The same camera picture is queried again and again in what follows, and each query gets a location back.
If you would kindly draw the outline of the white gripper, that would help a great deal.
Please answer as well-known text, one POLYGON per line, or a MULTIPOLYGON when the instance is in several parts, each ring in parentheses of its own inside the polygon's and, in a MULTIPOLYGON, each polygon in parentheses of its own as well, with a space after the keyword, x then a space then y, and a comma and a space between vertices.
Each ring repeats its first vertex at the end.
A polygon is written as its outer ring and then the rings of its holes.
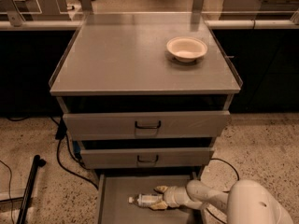
POLYGON ((178 186, 157 186, 154 190, 158 193, 164 194, 164 200, 159 201, 149 208, 151 210, 166 210, 167 207, 175 208, 186 205, 191 199, 185 187, 178 186))

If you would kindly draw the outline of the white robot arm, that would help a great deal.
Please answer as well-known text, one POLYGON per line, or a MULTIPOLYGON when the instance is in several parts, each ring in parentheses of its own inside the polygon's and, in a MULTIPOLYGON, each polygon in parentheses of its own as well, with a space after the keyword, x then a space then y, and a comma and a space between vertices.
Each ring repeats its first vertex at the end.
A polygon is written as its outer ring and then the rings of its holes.
POLYGON ((227 224, 293 224, 288 211, 262 185, 252 180, 236 181, 228 193, 210 188, 199 180, 185 187, 158 186, 162 199, 152 210, 185 206, 202 210, 209 204, 227 216, 227 224))

